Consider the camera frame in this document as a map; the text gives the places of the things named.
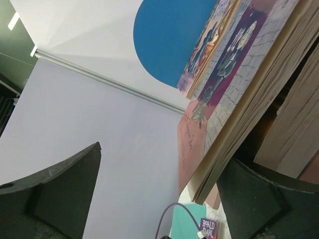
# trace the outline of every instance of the purple cable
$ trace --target purple cable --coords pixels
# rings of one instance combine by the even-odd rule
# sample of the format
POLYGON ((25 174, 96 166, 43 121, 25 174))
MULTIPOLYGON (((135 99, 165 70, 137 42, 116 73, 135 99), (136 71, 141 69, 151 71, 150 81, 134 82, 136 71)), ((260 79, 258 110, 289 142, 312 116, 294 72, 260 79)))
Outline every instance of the purple cable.
POLYGON ((169 204, 169 205, 165 208, 164 212, 162 213, 162 215, 161 215, 161 217, 160 217, 158 230, 156 231, 156 234, 155 234, 155 239, 158 238, 158 235, 159 235, 159 232, 160 232, 160 225, 161 225, 161 222, 162 222, 162 220, 163 220, 164 214, 166 213, 166 211, 167 211, 170 207, 176 206, 176 205, 177 205, 177 206, 181 206, 182 208, 184 208, 184 209, 187 211, 187 213, 188 213, 188 214, 190 215, 190 217, 192 218, 194 224, 196 225, 198 231, 200 231, 199 225, 197 224, 197 222, 196 222, 194 216, 193 216, 193 215, 191 214, 191 212, 187 209, 187 207, 185 207, 185 206, 184 206, 183 204, 181 204, 181 203, 171 203, 171 204, 169 204))

